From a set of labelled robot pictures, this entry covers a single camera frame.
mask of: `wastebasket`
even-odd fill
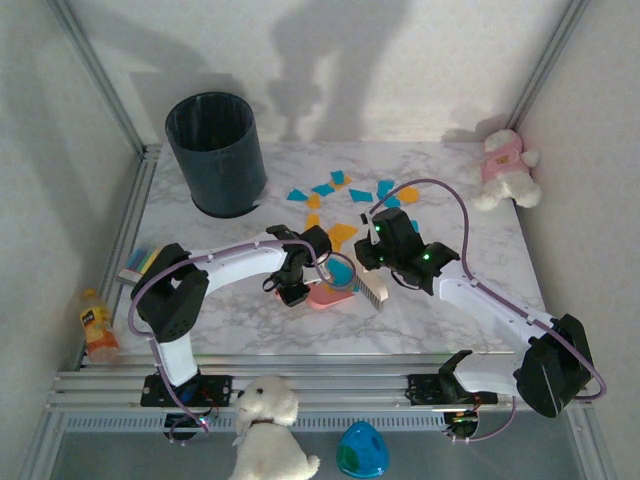
[[[267,176],[247,102],[229,93],[194,95],[173,107],[165,131],[202,212],[233,218],[258,206]]]

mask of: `stuffed animal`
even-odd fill
[[[513,130],[500,130],[484,141],[482,193],[473,202],[479,210],[491,210],[503,198],[513,198],[521,207],[540,203],[542,190],[531,178],[540,160],[537,151],[522,152],[522,139]]]
[[[238,392],[236,468],[230,480],[307,480],[320,459],[307,455],[287,427],[298,417],[298,397],[279,377],[260,377]]]

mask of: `pink stuffed toy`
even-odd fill
[[[491,210],[503,198],[513,198],[521,207],[540,203],[542,190],[531,178],[540,160],[537,151],[522,152],[522,139],[513,130],[500,130],[487,137],[482,164],[482,193],[473,202],[479,210]]]

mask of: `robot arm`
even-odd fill
[[[441,243],[423,244],[399,208],[372,219],[367,238],[355,244],[358,261],[368,270],[387,267],[413,287],[467,312],[502,338],[512,354],[483,355],[461,351],[441,369],[453,376],[456,390],[520,396],[535,411],[557,416],[591,379],[591,374],[553,337],[533,324],[555,330],[590,363],[581,323],[565,315],[554,319],[507,292],[465,273],[460,256]],[[526,318],[516,313],[525,312]]]
[[[154,284],[138,303],[138,314],[147,322],[156,342],[160,359],[171,385],[179,387],[198,373],[189,331],[193,328],[204,297],[243,278],[270,273],[263,283],[265,291],[276,290],[283,303],[293,307],[309,294],[303,267],[312,265],[312,257],[302,245],[269,244],[278,240],[302,240],[311,245],[317,258],[329,253],[331,242],[320,227],[302,234],[284,225],[267,229],[253,243],[239,246],[187,252],[178,244],[167,245],[131,292],[133,299],[143,285],[171,265],[182,260],[209,256],[209,260],[187,265]]]

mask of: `pink shirt on toy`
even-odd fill
[[[522,140],[512,135],[512,141],[492,152],[485,153],[488,158],[482,165],[482,182],[487,183],[503,173],[527,172],[529,166],[522,161]]]

